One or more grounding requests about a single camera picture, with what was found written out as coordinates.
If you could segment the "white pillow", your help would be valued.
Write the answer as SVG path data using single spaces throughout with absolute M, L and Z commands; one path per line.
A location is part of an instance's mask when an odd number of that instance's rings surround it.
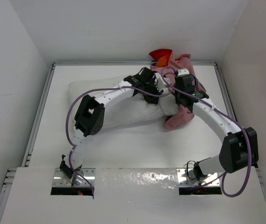
M 91 89 L 116 87 L 124 76 L 99 80 L 80 80 L 69 83 L 68 99 L 69 103 L 82 93 Z M 166 117 L 159 105 L 148 104 L 142 94 L 137 94 L 127 98 L 112 108 L 105 110 L 103 128 L 112 128 L 121 125 L 130 125 L 137 122 L 146 122 L 161 117 Z

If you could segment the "red patterned pillowcase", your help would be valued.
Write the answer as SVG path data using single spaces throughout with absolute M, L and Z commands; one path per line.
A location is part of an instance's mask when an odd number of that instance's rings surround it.
M 172 84 L 175 83 L 173 73 L 181 69 L 186 69 L 191 74 L 192 84 L 195 86 L 195 90 L 206 92 L 206 89 L 195 75 L 190 54 L 183 54 L 175 58 L 171 49 L 157 49 L 150 52 L 149 55 L 153 58 L 151 70 L 158 72 L 159 75 L 162 73 L 166 78 L 170 79 Z M 177 129 L 194 118 L 194 114 L 187 108 L 176 104 L 173 94 L 160 98 L 159 105 L 166 116 L 165 128 Z

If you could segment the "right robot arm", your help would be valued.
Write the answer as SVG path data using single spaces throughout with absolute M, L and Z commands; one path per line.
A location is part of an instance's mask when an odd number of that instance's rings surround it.
M 259 160 L 258 138 L 252 128 L 243 128 L 213 104 L 208 94 L 201 91 L 195 77 L 182 70 L 176 72 L 175 101 L 201 118 L 222 143 L 219 155 L 194 164 L 196 180 L 202 180 L 216 172 L 234 173 Z

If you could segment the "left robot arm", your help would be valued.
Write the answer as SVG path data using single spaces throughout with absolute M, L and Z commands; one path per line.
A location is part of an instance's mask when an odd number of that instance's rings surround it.
M 163 81 L 156 72 L 143 67 L 137 74 L 125 77 L 112 88 L 88 90 L 71 104 L 65 121 L 66 138 L 70 137 L 70 121 L 78 139 L 96 135 L 102 128 L 147 122 L 164 115 L 160 107 Z

